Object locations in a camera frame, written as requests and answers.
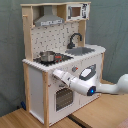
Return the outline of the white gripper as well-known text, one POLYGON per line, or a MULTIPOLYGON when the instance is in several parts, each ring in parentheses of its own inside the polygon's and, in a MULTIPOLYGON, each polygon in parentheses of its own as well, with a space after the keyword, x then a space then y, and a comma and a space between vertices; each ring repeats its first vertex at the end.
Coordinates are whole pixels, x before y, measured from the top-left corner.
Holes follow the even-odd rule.
POLYGON ((55 69, 53 75, 64 82, 68 87, 74 85, 75 76, 71 75, 69 72, 61 71, 59 69, 55 69))

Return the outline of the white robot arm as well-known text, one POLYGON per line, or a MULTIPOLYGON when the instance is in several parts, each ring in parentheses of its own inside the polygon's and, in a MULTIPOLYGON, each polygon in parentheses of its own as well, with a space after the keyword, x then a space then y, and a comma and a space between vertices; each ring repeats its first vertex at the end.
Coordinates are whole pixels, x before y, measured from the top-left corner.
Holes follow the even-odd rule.
POLYGON ((100 83, 96 80, 97 75, 94 75, 89 80, 81 80, 69 72, 59 69, 55 69, 53 75, 81 95, 92 96, 95 93, 128 94, 128 74, 121 76, 115 85, 100 83))

